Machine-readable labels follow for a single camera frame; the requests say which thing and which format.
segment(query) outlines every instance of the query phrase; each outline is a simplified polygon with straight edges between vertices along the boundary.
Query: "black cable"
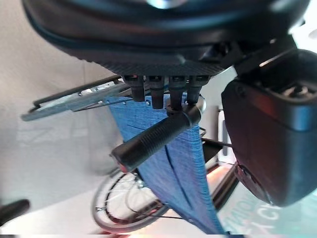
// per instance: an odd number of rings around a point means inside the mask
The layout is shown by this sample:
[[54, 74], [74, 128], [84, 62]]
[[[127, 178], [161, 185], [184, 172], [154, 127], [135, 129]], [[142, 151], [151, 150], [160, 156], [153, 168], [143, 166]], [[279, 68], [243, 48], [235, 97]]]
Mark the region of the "black cable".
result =
[[220, 146], [227, 146], [227, 147], [233, 148], [232, 144], [225, 143], [225, 142], [222, 142], [222, 141], [207, 139], [207, 138], [202, 138], [202, 142], [207, 142], [207, 143], [211, 143], [211, 144], [216, 144], [216, 145], [220, 145]]
[[202, 138], [204, 135], [206, 135], [207, 130], [205, 128], [199, 127], [199, 130], [203, 131], [203, 133], [200, 134], [200, 138]]
[[183, 220], [183, 219], [184, 219], [184, 218], [181, 218], [181, 217], [149, 215], [149, 214], [145, 214], [145, 213], [142, 213], [142, 212], [138, 212], [138, 211], [133, 210], [133, 209], [130, 207], [130, 205], [128, 204], [128, 199], [127, 199], [128, 196], [129, 196], [130, 191], [131, 191], [131, 190], [129, 190], [129, 191], [127, 192], [127, 195], [125, 196], [125, 199], [124, 199], [125, 205], [127, 206], [127, 208], [128, 208], [130, 211], [132, 211], [132, 212], [134, 212], [134, 213], [137, 213], [137, 214], [140, 214], [140, 215], [143, 215], [143, 216], [148, 216], [148, 217], [171, 218], [171, 219], [180, 219], [180, 220]]

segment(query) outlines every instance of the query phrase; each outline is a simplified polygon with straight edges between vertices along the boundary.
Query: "rubber grip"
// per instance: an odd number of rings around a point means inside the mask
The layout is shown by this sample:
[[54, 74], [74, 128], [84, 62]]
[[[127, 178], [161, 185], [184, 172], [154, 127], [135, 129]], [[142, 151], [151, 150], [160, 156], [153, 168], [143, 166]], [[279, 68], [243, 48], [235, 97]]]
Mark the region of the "rubber grip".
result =
[[198, 123], [200, 119], [201, 114], [194, 107], [189, 113], [180, 112], [172, 115], [119, 145], [112, 151], [112, 155], [123, 172], [131, 172], [180, 133]]
[[22, 199], [3, 207], [0, 207], [0, 226], [3, 226], [8, 221], [21, 216], [30, 208], [30, 202], [27, 199]]

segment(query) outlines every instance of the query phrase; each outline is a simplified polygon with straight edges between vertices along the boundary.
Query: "bicycle wheel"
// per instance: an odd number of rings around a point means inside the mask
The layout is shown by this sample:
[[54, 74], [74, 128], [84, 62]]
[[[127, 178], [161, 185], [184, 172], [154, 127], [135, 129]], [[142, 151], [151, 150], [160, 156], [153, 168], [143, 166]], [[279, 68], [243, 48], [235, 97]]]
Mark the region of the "bicycle wheel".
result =
[[168, 210], [137, 174], [121, 172], [100, 185], [92, 202], [96, 223], [115, 234], [148, 226]]

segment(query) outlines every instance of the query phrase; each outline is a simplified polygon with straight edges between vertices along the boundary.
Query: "blue fabric strap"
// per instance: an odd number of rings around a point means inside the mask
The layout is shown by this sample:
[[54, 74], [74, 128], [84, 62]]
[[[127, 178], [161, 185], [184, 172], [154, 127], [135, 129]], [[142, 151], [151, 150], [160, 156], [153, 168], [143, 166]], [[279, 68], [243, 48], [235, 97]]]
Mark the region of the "blue fabric strap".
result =
[[[122, 99], [107, 98], [111, 103]], [[143, 103], [114, 104], [110, 110], [124, 141], [166, 117], [165, 109], [152, 109], [150, 97]], [[225, 234], [209, 194], [198, 125], [180, 134], [138, 169], [153, 193], [182, 218], [207, 234]]]

